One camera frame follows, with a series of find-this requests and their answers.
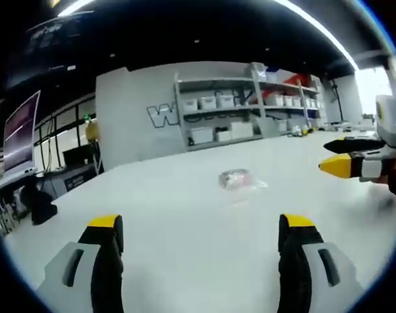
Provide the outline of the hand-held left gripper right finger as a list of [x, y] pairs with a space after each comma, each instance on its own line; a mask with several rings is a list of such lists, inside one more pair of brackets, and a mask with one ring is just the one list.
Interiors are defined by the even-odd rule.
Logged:
[[356, 267], [301, 215], [279, 217], [278, 312], [349, 312], [364, 289]]

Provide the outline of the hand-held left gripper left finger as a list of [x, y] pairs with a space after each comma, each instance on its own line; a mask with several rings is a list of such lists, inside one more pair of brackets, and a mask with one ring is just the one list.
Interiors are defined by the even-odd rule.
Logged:
[[123, 219], [91, 220], [44, 268], [37, 295], [50, 312], [123, 312]]

